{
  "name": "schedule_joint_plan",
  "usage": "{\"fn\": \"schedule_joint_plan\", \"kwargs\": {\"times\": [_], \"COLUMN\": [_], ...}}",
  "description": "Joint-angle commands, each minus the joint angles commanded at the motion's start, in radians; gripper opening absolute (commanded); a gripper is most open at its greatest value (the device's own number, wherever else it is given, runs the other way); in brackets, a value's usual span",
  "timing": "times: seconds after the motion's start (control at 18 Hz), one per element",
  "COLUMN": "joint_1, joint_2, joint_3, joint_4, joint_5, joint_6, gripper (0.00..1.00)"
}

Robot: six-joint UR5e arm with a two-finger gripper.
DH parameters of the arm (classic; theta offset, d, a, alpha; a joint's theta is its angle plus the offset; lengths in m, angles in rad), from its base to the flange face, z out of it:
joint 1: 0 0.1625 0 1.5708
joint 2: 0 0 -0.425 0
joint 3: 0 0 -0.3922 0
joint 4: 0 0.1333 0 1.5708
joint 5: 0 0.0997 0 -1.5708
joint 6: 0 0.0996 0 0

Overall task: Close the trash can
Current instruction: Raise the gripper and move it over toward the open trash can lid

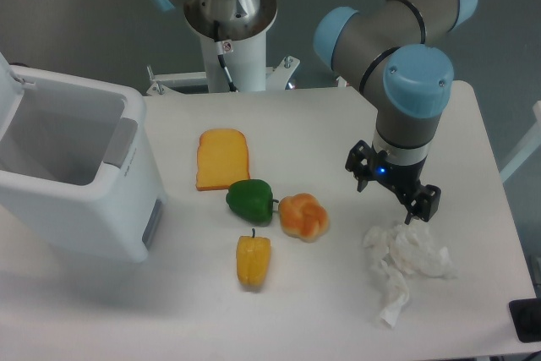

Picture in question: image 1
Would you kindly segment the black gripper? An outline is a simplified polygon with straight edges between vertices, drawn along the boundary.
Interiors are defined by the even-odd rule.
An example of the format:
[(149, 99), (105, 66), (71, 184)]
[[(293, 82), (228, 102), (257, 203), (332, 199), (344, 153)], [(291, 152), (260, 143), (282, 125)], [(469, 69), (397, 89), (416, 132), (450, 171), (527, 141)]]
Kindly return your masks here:
[(426, 161), (426, 146), (415, 149), (398, 148), (374, 142), (369, 146), (360, 140), (348, 153), (345, 169), (357, 180), (357, 191), (369, 182), (390, 190), (406, 205), (405, 224), (413, 219), (429, 222), (439, 208), (441, 189), (420, 184)]

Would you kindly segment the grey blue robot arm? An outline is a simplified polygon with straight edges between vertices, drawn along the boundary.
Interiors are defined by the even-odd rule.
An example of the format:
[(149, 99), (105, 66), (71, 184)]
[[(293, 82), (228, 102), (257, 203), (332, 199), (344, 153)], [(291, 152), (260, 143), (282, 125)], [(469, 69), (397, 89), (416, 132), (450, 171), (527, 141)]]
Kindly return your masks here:
[[(208, 88), (214, 92), (266, 87), (266, 31), (276, 0), (154, 0), (183, 8), (199, 35)], [(371, 143), (359, 141), (346, 169), (363, 189), (375, 181), (407, 209), (408, 219), (428, 221), (440, 190), (420, 175), (440, 116), (451, 95), (454, 69), (433, 43), (469, 19), (478, 0), (385, 0), (363, 16), (339, 7), (318, 24), (316, 54), (376, 108)]]

